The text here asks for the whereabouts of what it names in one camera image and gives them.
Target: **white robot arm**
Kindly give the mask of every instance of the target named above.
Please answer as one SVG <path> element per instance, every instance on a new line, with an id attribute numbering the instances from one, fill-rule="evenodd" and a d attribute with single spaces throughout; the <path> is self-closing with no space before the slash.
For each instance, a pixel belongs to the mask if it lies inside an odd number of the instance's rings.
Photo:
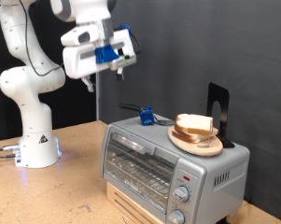
<path id="1" fill-rule="evenodd" d="M 28 11 L 35 0 L 22 0 Z M 26 65 L 6 70 L 0 76 L 2 92 L 13 99 L 21 111 L 22 138 L 16 148 L 16 165 L 40 168 L 52 165 L 59 158 L 56 139 L 52 134 L 50 108 L 39 102 L 38 94 L 55 91 L 63 86 L 65 74 L 62 68 L 47 76 L 35 73 L 26 52 L 26 16 L 18 0 L 0 1 L 0 22 L 7 47 L 12 56 Z M 34 27 L 28 16 L 27 34 L 30 58 L 35 70 L 45 74 L 58 67 L 40 48 Z"/>
<path id="2" fill-rule="evenodd" d="M 50 0 L 54 14 L 77 27 L 62 36 L 66 74 L 81 78 L 110 68 L 122 74 L 136 63 L 129 29 L 113 31 L 111 11 L 116 0 Z"/>
<path id="3" fill-rule="evenodd" d="M 52 135 L 50 109 L 39 102 L 38 94 L 59 89 L 65 75 L 39 46 L 27 13 L 35 1 L 0 0 L 0 21 L 8 50 L 26 64 L 3 72 L 0 88 L 17 103 L 22 119 L 19 144 L 7 148 L 15 148 L 17 166 L 41 168 L 55 163 L 60 152 Z M 109 9 L 114 5 L 115 0 L 109 0 Z M 75 29 L 62 36 L 66 74 L 82 78 L 90 91 L 93 73 L 110 68 L 118 70 L 118 79 L 123 79 L 123 67 L 136 62 L 130 39 L 133 34 L 125 26 L 113 31 L 107 0 L 51 0 L 51 6 L 61 20 L 77 22 Z"/>

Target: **blue gripper part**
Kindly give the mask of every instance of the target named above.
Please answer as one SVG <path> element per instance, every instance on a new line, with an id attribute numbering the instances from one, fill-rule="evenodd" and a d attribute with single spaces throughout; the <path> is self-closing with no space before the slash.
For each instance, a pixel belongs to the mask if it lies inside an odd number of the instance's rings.
<path id="1" fill-rule="evenodd" d="M 119 58 L 119 55 L 112 49 L 111 45 L 106 45 L 95 50 L 96 63 L 108 63 Z"/>
<path id="2" fill-rule="evenodd" d="M 131 29 L 130 26 L 127 26 L 127 25 L 125 25 L 125 24 L 123 24 L 123 23 L 121 23 L 120 26 L 121 26 L 122 29 L 127 29 L 127 30 L 129 31 L 129 34 L 130 34 L 130 35 L 133 34 L 133 33 L 132 33 L 132 29 Z"/>
<path id="3" fill-rule="evenodd" d="M 144 107 L 144 110 L 139 111 L 139 116 L 142 125 L 149 125 L 155 123 L 151 106 Z"/>

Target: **bread slice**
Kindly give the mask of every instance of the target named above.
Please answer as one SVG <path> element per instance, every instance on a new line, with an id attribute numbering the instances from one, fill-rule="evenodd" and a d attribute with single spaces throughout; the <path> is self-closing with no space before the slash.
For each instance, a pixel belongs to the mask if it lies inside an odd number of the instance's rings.
<path id="1" fill-rule="evenodd" d="M 181 140 L 183 140 L 182 138 L 187 138 L 190 141 L 196 141 L 197 139 L 199 139 L 200 141 L 203 141 L 205 139 L 208 139 L 208 135 L 179 132 L 176 130 L 175 127 L 173 128 L 172 132 L 173 132 L 174 137 L 177 137 Z M 218 134 L 218 129 L 213 127 L 213 134 L 211 134 L 211 137 L 215 136 L 217 134 Z"/>
<path id="2" fill-rule="evenodd" d="M 180 114 L 176 118 L 175 128 L 178 132 L 197 133 L 203 135 L 213 134 L 213 118 L 201 115 Z"/>

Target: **toaster oven knob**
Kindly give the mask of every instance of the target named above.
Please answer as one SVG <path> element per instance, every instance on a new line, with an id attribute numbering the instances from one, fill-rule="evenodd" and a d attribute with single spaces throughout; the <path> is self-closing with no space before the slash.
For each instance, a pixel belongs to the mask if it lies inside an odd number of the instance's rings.
<path id="1" fill-rule="evenodd" d="M 178 187 L 177 189 L 174 189 L 172 194 L 182 203 L 185 203 L 189 198 L 189 192 L 185 187 Z"/>
<path id="2" fill-rule="evenodd" d="M 168 218 L 175 224 L 183 224 L 185 222 L 184 214 L 179 210 L 175 210 Z"/>

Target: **toaster oven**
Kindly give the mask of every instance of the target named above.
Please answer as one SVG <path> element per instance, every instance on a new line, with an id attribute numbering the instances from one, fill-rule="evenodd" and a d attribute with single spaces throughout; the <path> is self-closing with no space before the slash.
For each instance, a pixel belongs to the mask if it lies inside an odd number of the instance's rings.
<path id="1" fill-rule="evenodd" d="M 168 128 L 142 126 L 138 117 L 109 124 L 101 177 L 163 223 L 214 224 L 234 216 L 244 198 L 249 150 L 235 144 L 217 156 L 195 156 L 171 142 Z"/>

